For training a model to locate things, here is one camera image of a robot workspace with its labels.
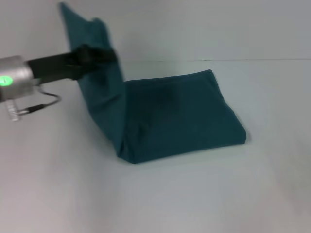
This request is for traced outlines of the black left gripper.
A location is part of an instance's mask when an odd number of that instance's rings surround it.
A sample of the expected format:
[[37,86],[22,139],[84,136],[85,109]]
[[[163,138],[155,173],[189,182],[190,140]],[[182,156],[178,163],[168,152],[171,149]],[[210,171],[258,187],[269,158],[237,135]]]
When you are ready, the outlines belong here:
[[95,70],[98,65],[117,62],[113,49],[102,49],[81,45],[69,53],[28,60],[33,77],[38,84],[63,79],[78,80],[83,72]]

